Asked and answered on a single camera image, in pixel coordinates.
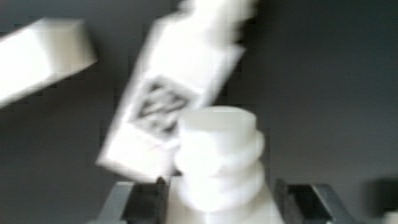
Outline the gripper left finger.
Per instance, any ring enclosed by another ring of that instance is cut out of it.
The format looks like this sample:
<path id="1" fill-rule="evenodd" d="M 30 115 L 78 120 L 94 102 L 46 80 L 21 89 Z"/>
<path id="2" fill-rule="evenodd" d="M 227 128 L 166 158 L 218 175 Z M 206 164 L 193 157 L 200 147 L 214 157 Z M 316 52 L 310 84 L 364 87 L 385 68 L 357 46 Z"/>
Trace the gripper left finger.
<path id="1" fill-rule="evenodd" d="M 168 184 L 117 182 L 94 224 L 165 224 Z"/>

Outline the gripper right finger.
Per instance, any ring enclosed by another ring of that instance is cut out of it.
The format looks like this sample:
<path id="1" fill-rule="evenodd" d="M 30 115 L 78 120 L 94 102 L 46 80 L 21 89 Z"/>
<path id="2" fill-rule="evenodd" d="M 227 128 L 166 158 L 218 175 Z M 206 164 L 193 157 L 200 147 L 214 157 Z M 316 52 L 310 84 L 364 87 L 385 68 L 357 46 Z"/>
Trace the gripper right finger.
<path id="1" fill-rule="evenodd" d="M 277 180 L 273 196 L 284 224 L 349 224 L 349 213 L 326 184 Z"/>

